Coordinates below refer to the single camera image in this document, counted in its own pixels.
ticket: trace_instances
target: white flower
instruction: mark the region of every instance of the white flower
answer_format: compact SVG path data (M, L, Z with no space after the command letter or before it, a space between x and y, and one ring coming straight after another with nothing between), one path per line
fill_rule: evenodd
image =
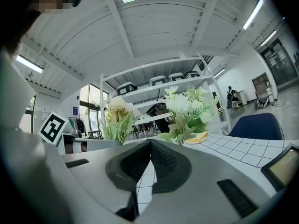
M202 103L198 100L194 100L192 102L192 110L195 111L195 110L198 110L198 109L201 109L202 108Z
M212 121L212 115L210 114L209 111L201 113L199 117L201 122L203 122L204 124Z
M132 103L126 104L125 111L128 113L132 112L135 119L140 115L140 112L134 108Z
M199 87L198 90L199 90L199 92L201 94L207 94L207 93L209 93L207 90L203 89L202 87Z
M166 107L175 113L187 113L192 111L192 103L188 100L188 97L180 95L174 95L173 98L166 99Z
M178 86L171 86L169 89L165 89L165 92L169 95L172 95L174 92L176 92L178 89Z
M112 98L109 106L110 106L111 110L122 110L122 109L125 109L127 107L127 104L123 100L122 97L116 96L116 97Z

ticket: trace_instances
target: person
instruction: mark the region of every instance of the person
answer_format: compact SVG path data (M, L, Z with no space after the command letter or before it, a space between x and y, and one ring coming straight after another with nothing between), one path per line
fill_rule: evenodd
M235 97L236 93L237 93L237 91L232 90L231 86L228 87L228 100L236 101L237 102L236 107L240 108L239 104L238 104L239 98Z

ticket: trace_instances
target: window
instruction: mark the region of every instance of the window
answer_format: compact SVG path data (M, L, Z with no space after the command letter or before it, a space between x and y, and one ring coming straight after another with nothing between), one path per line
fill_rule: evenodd
M103 93L103 99L107 100L109 95ZM101 129L100 120L100 89L89 84L81 89L80 94L80 119L84 121L88 136L89 131Z
M35 100L36 97L34 96L27 106L26 111L20 121L19 127L25 133L33 133L33 109Z
M89 103L100 106L100 90L93 85L89 88Z
M89 85L83 87L80 92L80 100L88 102Z

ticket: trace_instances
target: white tile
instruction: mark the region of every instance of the white tile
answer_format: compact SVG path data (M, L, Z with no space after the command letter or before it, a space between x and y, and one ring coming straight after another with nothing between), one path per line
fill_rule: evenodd
M245 143L245 144L253 144L254 141L256 141L255 139L243 139L242 140L242 143Z
M234 159L241 160L244 157L244 155L245 155L245 153L233 150L232 152L230 152L228 154L228 157L232 157Z
M220 139L220 140L216 141L215 144L218 144L218 145L223 146L223 145L225 145L227 142L228 142L228 140Z
M219 140L219 138L212 137L212 138L210 138L208 141L209 141L209 142L212 142L212 143L215 143L215 142L218 141L218 140Z
M149 203L139 203L138 204L138 210L139 210L139 214L141 215L144 210L146 209L146 207L149 205Z
M227 147L221 147L221 148L217 149L217 152L225 154L225 155L227 155L231 151L232 151L232 149L227 148Z
M211 138L214 138L212 136L207 136L206 140L209 141Z
M139 179L139 181L138 181L136 187L140 187L141 179L142 179L142 177Z
M290 144L299 146L299 140L285 140L284 147L288 147Z
M283 140L270 140L268 146L271 147L283 147L284 141Z
M257 145L263 145L263 146L267 146L269 143L269 140L256 140L254 142L254 144L257 144Z
M214 137L221 139L224 137L224 135L216 134Z
M211 144L210 146L209 146L209 148L211 148L211 149L213 149L213 150L217 150L218 148L220 148L221 146L220 145L218 145L218 144Z
M244 144L244 143L240 143L237 147L235 147L235 150L243 152L243 153L247 153L248 150L250 150L252 144Z
M241 142L243 140L243 138L233 137L231 140L236 141L236 142Z
M154 166L147 166L143 175L154 174Z
M261 157L254 156L251 154L245 154L245 156L241 159L242 162L251 164L253 166L257 166L258 163L260 162Z
M153 186L153 184L154 184L154 175L153 174L142 176L140 188L151 187L151 186Z
M274 159L282 152L281 147L267 147L266 152L263 155L264 158Z
M147 187L147 188L139 188L139 192L137 195L137 201L138 203L149 203L152 199L152 188L153 187Z
M225 139L225 140L231 140L233 137L231 137L231 136L223 136L223 139Z
M205 140L205 141L202 141L201 144L208 147L208 146L210 146L212 143Z
M239 144L239 142L235 142L235 141L228 141L224 147L228 147L228 148L231 148L231 149L234 149L235 147L237 147L237 145Z
M268 162L270 162L272 159L262 158L260 163L258 164L258 167L261 168L265 166Z
M252 145L248 153L262 157L265 150L266 150L266 146Z

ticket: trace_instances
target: white tiled table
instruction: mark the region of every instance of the white tiled table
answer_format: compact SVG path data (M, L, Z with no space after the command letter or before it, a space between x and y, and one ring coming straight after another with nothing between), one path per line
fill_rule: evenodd
M197 149L198 145L206 146L229 158L249 164L255 168L261 168L277 157L290 143L299 146L299 140L256 140L210 133L206 140L200 144L185 144L185 147ZM157 177L154 166L150 161L137 184L136 191L140 214L152 200L152 185L155 182L157 182Z

